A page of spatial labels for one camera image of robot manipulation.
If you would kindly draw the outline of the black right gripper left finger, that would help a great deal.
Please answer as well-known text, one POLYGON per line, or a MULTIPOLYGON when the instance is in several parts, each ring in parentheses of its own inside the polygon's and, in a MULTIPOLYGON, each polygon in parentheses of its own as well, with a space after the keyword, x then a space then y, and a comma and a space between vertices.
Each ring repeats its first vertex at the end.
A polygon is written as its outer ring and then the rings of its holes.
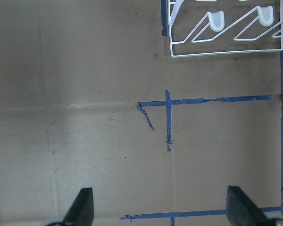
POLYGON ((66 213, 62 223, 65 226, 91 226, 94 220, 92 188, 82 188, 66 213))

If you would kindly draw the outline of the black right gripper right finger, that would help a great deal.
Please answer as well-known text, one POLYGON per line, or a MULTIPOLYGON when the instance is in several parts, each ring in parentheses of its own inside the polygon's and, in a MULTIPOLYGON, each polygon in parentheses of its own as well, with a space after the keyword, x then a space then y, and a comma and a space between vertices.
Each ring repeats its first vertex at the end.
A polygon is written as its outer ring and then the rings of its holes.
POLYGON ((238 186, 228 186, 226 216, 232 226, 275 226, 238 186))

